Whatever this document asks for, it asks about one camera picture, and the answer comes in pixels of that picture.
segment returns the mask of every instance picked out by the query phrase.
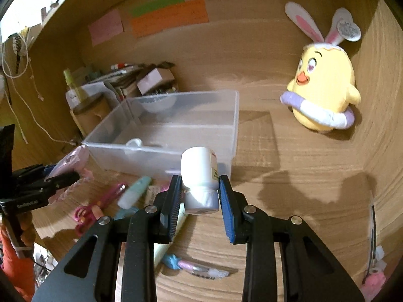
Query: orange sleeve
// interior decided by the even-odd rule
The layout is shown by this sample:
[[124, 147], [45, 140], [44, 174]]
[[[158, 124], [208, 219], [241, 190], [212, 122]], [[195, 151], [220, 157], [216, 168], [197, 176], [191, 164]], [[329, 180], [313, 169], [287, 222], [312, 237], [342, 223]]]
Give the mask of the orange sleeve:
[[10, 239], [4, 235], [3, 229], [0, 230], [0, 238], [4, 253], [3, 271], [24, 300], [31, 302], [35, 293], [33, 261], [29, 258], [18, 259]]

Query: plush toy tag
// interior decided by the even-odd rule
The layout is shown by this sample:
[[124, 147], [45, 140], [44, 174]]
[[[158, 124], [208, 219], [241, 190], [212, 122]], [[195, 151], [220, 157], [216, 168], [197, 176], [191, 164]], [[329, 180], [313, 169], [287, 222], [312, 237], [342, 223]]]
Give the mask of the plush toy tag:
[[337, 23], [337, 31], [341, 37], [351, 42], [357, 42], [361, 38], [358, 25], [353, 22], [347, 22], [344, 19]]

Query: pink scissors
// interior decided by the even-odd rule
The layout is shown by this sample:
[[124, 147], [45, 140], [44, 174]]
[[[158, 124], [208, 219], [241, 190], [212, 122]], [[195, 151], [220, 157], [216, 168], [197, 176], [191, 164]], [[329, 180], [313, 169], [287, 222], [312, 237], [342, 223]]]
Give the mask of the pink scissors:
[[78, 222], [75, 228], [76, 234], [78, 236], [83, 235], [85, 230], [97, 221], [91, 210], [92, 206], [98, 205], [100, 209], [106, 208], [113, 200], [120, 197], [127, 188], [128, 185], [126, 183], [118, 183], [112, 186], [96, 203], [92, 203], [89, 206], [81, 205], [78, 207], [73, 215], [73, 219]]

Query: screw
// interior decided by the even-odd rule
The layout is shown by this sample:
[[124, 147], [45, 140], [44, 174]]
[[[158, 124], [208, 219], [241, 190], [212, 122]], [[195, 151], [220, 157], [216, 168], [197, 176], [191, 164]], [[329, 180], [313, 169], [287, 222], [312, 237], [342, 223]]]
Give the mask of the screw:
[[154, 213], [157, 211], [157, 207], [155, 205], [149, 205], [146, 207], [146, 213]]
[[108, 216], [103, 216], [100, 219], [98, 219], [98, 223], [100, 225], [108, 225], [108, 223], [110, 223], [110, 217]]
[[300, 216], [292, 216], [291, 217], [291, 222], [294, 225], [301, 225], [302, 224], [302, 218]]
[[256, 207], [254, 205], [247, 205], [243, 210], [246, 213], [255, 213], [256, 212]]

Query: yellow chick plush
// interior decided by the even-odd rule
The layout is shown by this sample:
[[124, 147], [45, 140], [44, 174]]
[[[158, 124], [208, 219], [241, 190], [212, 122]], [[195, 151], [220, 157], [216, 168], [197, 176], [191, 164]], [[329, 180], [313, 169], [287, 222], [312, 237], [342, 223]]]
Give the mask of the yellow chick plush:
[[323, 39], [309, 13], [299, 4], [288, 2], [285, 11], [314, 43], [304, 48], [295, 77], [280, 101], [291, 106], [296, 119], [311, 130], [327, 132], [351, 127], [354, 114], [349, 104], [358, 104], [361, 96], [354, 86], [350, 59], [338, 44], [344, 39], [357, 41], [361, 37], [358, 26], [348, 10], [340, 8]]
[[[361, 101], [354, 83], [353, 66], [341, 48], [313, 44], [305, 49], [295, 78], [289, 82], [287, 90], [324, 109], [340, 113], [347, 109], [349, 103], [356, 105]], [[333, 129], [305, 117], [295, 108], [293, 113], [309, 129], [320, 132]]]

